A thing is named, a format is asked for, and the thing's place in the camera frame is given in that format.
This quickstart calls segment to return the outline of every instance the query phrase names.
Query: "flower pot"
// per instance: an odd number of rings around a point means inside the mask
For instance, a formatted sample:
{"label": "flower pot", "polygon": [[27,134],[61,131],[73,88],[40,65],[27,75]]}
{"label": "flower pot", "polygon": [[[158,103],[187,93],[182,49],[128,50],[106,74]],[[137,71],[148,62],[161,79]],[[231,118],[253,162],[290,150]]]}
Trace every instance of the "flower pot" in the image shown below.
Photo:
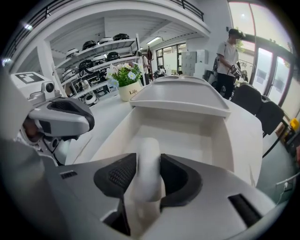
{"label": "flower pot", "polygon": [[142,87],[139,82],[127,85],[125,87],[119,87],[119,95],[124,102],[128,102],[135,94],[137,94]]}

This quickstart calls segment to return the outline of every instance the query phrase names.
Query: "door frame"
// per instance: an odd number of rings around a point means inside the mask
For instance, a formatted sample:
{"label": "door frame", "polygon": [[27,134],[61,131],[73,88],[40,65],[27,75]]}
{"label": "door frame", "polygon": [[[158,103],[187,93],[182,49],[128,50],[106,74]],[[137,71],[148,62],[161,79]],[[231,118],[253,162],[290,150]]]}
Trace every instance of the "door frame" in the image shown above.
{"label": "door frame", "polygon": [[281,57],[290,63],[290,71],[289,71],[288,78],[286,81],[285,89],[284,89],[281,99],[278,103],[279,106],[282,106],[282,104],[286,98],[286,95],[288,93],[288,90],[290,88],[290,85],[291,85],[294,66],[295,66],[295,62],[296,62],[295,56],[290,51],[286,50],[285,48],[279,46],[278,44],[276,44],[274,42],[271,42],[270,40],[264,39],[262,37],[245,34],[245,37],[243,37],[241,40],[255,44],[254,62],[253,62],[251,78],[249,80],[249,84],[251,84],[251,85],[253,85],[254,77],[256,74],[256,67],[257,67],[257,62],[258,62],[258,49],[262,48],[262,49],[265,49],[265,50],[273,53],[270,75],[269,75],[267,85],[265,87],[263,95],[268,95],[271,91],[271,87],[272,87],[272,84],[274,81],[276,68],[277,68],[277,58]]}

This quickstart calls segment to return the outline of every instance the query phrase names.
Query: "white pillar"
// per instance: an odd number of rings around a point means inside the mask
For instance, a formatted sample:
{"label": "white pillar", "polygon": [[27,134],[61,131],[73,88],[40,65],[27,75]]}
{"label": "white pillar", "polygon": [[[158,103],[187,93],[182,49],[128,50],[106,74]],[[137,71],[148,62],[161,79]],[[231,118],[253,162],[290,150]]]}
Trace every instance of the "white pillar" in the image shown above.
{"label": "white pillar", "polygon": [[41,41],[37,45],[37,55],[42,68],[43,76],[54,81],[55,89],[59,90],[61,95],[66,97],[66,92],[63,89],[57,72],[55,70],[52,50],[49,41]]}

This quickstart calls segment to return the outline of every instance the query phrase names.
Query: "black pants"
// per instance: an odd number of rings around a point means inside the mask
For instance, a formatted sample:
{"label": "black pants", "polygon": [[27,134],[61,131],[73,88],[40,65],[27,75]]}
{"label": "black pants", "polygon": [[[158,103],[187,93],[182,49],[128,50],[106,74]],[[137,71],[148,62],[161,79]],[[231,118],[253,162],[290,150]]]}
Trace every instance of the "black pants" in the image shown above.
{"label": "black pants", "polygon": [[[149,77],[148,77],[148,74],[145,74],[145,82],[146,82],[146,85],[149,84]],[[142,83],[142,85],[144,86],[144,83],[143,83],[143,76],[141,76],[141,83]]]}
{"label": "black pants", "polygon": [[216,90],[218,91],[218,93],[220,93],[222,87],[225,86],[225,88],[226,88],[226,91],[224,94],[225,99],[229,99],[233,93],[234,80],[235,80],[235,78],[233,76],[229,76],[229,75],[222,74],[222,73],[217,74]]}

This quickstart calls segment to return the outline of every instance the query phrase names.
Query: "white shelf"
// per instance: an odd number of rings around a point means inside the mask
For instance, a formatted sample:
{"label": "white shelf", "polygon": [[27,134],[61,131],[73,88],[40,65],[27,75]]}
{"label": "white shelf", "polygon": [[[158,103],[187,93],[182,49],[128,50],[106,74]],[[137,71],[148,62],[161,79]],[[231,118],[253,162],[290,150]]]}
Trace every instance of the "white shelf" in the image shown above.
{"label": "white shelf", "polygon": [[72,96],[71,98],[79,98],[79,97],[81,97],[82,95],[87,94],[87,93],[89,93],[89,92],[92,92],[93,90],[96,90],[97,88],[101,88],[101,87],[103,87],[103,86],[105,86],[105,85],[107,85],[107,84],[108,84],[107,81],[102,82],[102,83],[99,83],[99,84],[97,84],[97,85],[91,87],[90,89],[87,89],[87,90],[85,90],[85,91],[82,91],[82,92],[80,92],[80,93],[78,93],[78,94]]}
{"label": "white shelf", "polygon": [[71,58],[68,58],[68,59],[62,61],[59,65],[57,65],[56,69],[68,68],[82,60],[88,59],[89,57],[93,57],[93,56],[99,55],[99,54],[105,54],[108,51],[115,50],[116,52],[118,52],[118,50],[122,50],[125,48],[125,50],[127,49],[127,52],[129,52],[129,51],[131,51],[130,46],[134,42],[135,42],[135,39],[131,38],[131,39],[107,42],[107,43],[103,43],[101,45],[96,45],[94,47],[88,48],[79,53],[75,53]]}
{"label": "white shelf", "polygon": [[[128,61],[133,61],[133,60],[136,60],[136,59],[139,59],[140,57],[139,56],[133,56],[133,57],[127,57],[127,58],[121,58],[121,59],[116,59],[116,60],[113,60],[113,61],[110,61],[110,62],[105,62],[105,63],[102,63],[102,64],[99,64],[99,65],[96,65],[94,67],[90,67],[88,68],[89,71],[95,71],[95,70],[98,70],[98,69],[101,69],[101,68],[104,68],[104,67],[108,67],[110,66],[111,64],[116,64],[116,63],[124,63],[124,62],[128,62]],[[80,77],[79,76],[79,73],[76,74],[75,76],[69,78],[68,80],[62,82],[62,86],[66,85],[67,83],[73,81],[73,80],[77,80],[79,79]]]}

